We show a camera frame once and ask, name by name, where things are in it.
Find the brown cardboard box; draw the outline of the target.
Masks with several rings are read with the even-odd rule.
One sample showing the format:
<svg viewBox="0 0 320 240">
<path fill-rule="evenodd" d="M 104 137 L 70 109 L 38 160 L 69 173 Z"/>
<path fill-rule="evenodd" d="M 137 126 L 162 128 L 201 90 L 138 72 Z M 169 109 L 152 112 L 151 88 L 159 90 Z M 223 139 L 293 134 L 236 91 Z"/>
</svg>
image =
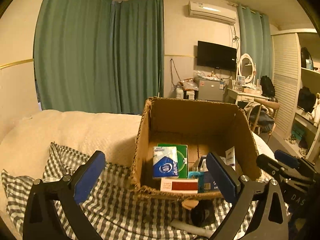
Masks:
<svg viewBox="0 0 320 240">
<path fill-rule="evenodd" d="M 188 162 L 209 152 L 224 156 L 235 148 L 241 173 L 255 181 L 261 176 L 259 155 L 246 115 L 237 105 L 201 100 L 148 98 L 145 101 L 131 166 L 131 185 L 145 198 L 185 200 L 220 198 L 219 191 L 181 194 L 160 191 L 153 178 L 153 147 L 158 144 L 188 146 Z"/>
</svg>

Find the white dressing table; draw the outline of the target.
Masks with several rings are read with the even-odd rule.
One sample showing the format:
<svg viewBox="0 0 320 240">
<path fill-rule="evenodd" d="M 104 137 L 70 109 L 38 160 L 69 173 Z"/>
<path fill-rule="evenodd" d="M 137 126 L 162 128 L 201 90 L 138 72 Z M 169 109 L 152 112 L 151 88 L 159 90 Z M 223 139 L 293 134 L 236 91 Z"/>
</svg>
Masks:
<svg viewBox="0 0 320 240">
<path fill-rule="evenodd" d="M 254 99 L 268 100 L 269 98 L 262 95 L 249 94 L 227 88 L 226 95 L 223 101 L 226 103 L 233 103 L 235 105 L 238 105 L 239 103 L 248 103 L 250 101 L 253 101 Z"/>
</svg>

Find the white purple tube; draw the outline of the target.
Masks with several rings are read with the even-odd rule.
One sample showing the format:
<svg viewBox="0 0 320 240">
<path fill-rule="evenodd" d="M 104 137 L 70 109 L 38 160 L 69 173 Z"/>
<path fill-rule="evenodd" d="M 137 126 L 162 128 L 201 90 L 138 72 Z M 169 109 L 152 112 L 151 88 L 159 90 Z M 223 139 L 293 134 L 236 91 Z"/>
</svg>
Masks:
<svg viewBox="0 0 320 240">
<path fill-rule="evenodd" d="M 232 167 L 236 170 L 236 158 L 235 158 L 235 148 L 234 146 L 226 150 L 225 153 L 226 165 Z"/>
</svg>

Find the cream quilted blanket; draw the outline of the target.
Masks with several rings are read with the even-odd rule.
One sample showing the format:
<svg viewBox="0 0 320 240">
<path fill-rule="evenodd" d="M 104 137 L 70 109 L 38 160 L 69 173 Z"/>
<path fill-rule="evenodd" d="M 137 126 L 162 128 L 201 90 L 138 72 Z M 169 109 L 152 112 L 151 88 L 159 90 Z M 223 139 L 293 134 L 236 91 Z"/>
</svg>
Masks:
<svg viewBox="0 0 320 240">
<path fill-rule="evenodd" d="M 49 157 L 51 143 L 67 146 L 89 155 L 97 150 L 106 155 L 106 162 L 130 168 L 140 123 L 138 115 L 92 114 L 47 110 L 24 118 L 1 142 L 1 172 L 12 176 L 41 178 Z M 22 238 L 5 211 L 1 180 L 1 218 L 10 232 Z"/>
</svg>

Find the red white cigarette box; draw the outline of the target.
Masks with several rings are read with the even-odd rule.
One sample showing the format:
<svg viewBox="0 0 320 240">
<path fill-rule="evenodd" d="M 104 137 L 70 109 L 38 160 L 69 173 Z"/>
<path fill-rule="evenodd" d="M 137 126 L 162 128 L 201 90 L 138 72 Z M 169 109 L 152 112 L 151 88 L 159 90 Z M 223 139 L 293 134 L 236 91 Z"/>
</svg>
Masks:
<svg viewBox="0 0 320 240">
<path fill-rule="evenodd" d="M 162 192 L 197 194 L 199 188 L 198 179 L 172 179 L 162 178 L 160 190 Z"/>
</svg>

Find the black square object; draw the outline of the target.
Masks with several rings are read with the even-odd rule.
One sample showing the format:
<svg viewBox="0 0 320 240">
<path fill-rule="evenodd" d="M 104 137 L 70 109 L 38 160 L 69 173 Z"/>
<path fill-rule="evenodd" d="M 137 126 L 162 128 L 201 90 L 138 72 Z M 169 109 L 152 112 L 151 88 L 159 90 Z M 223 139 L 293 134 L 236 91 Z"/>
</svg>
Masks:
<svg viewBox="0 0 320 240">
<path fill-rule="evenodd" d="M 205 227 L 216 221 L 214 204 L 211 200 L 200 200 L 191 210 L 191 221 L 194 226 Z"/>
</svg>

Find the green cigarette box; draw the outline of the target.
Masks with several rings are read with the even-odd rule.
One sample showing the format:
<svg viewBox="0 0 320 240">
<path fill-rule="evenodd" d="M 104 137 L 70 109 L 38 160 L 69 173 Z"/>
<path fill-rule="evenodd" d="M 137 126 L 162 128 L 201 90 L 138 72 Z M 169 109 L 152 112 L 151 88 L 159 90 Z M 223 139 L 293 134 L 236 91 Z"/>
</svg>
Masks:
<svg viewBox="0 0 320 240">
<path fill-rule="evenodd" d="M 177 150 L 177 160 L 178 160 L 178 172 L 179 178 L 186 179 L 188 178 L 188 146 L 187 145 L 176 145 L 176 144 L 158 144 L 157 146 L 164 147 L 176 147 Z"/>
</svg>

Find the blue white tissue pack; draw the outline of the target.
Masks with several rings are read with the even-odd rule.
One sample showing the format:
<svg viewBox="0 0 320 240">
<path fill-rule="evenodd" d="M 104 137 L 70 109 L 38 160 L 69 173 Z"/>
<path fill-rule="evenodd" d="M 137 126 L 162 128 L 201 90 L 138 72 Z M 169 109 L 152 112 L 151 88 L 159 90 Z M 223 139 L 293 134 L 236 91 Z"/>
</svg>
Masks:
<svg viewBox="0 0 320 240">
<path fill-rule="evenodd" d="M 156 146 L 153 148 L 153 178 L 178 178 L 178 159 L 175 146 Z"/>
</svg>

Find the black wall television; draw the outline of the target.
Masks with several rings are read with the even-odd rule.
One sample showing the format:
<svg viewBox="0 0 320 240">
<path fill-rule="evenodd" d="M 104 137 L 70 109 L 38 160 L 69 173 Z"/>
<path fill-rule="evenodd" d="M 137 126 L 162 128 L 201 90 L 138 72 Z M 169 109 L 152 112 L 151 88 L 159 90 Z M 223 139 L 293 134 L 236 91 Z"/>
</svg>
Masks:
<svg viewBox="0 0 320 240">
<path fill-rule="evenodd" d="M 220 44 L 198 41 L 197 65 L 235 72 L 237 50 Z"/>
</svg>

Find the grey checked cloth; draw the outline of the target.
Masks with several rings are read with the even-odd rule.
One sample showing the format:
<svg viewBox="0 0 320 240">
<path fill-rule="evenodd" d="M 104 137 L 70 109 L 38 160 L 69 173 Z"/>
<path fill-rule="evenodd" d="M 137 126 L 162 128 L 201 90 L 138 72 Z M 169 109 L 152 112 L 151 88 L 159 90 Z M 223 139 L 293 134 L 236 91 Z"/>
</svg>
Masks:
<svg viewBox="0 0 320 240">
<path fill-rule="evenodd" d="M 58 181 L 63 175 L 73 174 L 89 160 L 89 155 L 67 146 L 51 143 L 49 157 L 40 169 L 43 182 Z M 106 163 L 95 188 L 87 201 L 81 203 L 84 214 L 103 239 L 196 239 L 186 231 L 170 226 L 173 219 L 191 224 L 190 211 L 179 202 L 164 199 L 140 199 L 129 189 L 130 168 Z M 5 211 L 15 228 L 22 235 L 25 208 L 34 178 L 12 176 L 5 169 L 1 172 Z M 60 222 L 71 239 L 77 239 L 60 202 L 55 201 Z M 252 219 L 257 202 L 252 202 L 235 239 L 242 237 Z M 232 207 L 222 198 L 213 200 L 215 220 L 205 229 L 215 231 Z"/>
</svg>

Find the right green curtain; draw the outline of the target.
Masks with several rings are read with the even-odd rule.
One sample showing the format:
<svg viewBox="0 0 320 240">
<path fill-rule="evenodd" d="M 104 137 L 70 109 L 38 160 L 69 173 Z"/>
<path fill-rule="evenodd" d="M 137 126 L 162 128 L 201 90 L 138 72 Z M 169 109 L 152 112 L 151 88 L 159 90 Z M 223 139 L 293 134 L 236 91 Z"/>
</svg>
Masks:
<svg viewBox="0 0 320 240">
<path fill-rule="evenodd" d="M 241 53 L 249 54 L 256 64 L 256 78 L 272 77 L 272 41 L 269 18 L 253 12 L 249 7 L 238 5 Z"/>
</svg>

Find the white louvered wardrobe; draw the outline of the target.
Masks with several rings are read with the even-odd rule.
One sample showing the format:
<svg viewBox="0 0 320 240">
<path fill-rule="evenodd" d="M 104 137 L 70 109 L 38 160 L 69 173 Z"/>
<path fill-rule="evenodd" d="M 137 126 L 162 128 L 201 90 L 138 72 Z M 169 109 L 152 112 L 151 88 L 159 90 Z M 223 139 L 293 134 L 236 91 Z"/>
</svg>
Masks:
<svg viewBox="0 0 320 240">
<path fill-rule="evenodd" d="M 319 35 L 315 29 L 291 29 L 272 35 L 272 82 L 280 103 L 273 136 L 290 154 L 305 157 L 314 163 L 319 157 L 319 123 L 315 123 L 311 113 L 298 106 L 298 96 L 303 87 L 308 87 L 312 94 L 319 93 L 319 72 L 312 70 L 309 63 L 305 68 L 302 67 L 303 47 L 310 53 L 313 67 L 318 69 Z M 289 142 L 297 125 L 305 131 L 303 138 L 307 143 L 306 153 L 301 152 L 297 142 Z"/>
</svg>

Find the white cylinder bottle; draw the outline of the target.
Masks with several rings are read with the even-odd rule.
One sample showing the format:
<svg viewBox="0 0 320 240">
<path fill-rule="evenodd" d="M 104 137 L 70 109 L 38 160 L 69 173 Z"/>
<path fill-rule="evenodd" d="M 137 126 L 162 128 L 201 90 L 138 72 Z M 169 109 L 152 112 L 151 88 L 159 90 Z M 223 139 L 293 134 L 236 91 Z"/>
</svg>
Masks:
<svg viewBox="0 0 320 240">
<path fill-rule="evenodd" d="M 173 226 L 179 230 L 184 230 L 188 233 L 191 233 L 193 235 L 198 235 L 201 237 L 210 238 L 214 234 L 214 232 L 212 230 L 207 230 L 207 229 L 200 228 L 200 227 L 197 227 L 194 225 L 190 225 L 190 224 L 187 224 L 185 222 L 182 222 L 182 221 L 176 220 L 176 219 L 173 219 L 171 221 L 170 226 Z"/>
</svg>

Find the white oval vanity mirror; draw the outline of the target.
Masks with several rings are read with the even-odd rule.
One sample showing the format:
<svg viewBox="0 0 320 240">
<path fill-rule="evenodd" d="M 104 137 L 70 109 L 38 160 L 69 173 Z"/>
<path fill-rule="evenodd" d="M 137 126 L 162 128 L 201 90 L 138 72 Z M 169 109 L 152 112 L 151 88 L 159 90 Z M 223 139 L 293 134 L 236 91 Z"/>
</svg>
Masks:
<svg viewBox="0 0 320 240">
<path fill-rule="evenodd" d="M 241 55 L 236 67 L 236 80 L 244 84 L 254 83 L 256 65 L 248 53 Z"/>
</svg>

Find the large green curtain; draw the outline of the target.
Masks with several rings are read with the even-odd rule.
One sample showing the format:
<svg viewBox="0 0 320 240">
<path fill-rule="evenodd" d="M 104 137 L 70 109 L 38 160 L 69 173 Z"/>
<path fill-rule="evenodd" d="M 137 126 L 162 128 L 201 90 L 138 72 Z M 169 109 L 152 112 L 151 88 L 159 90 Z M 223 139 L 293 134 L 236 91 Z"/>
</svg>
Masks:
<svg viewBox="0 0 320 240">
<path fill-rule="evenodd" d="M 163 0 L 43 0 L 34 64 L 43 109 L 140 114 L 163 95 Z"/>
</svg>

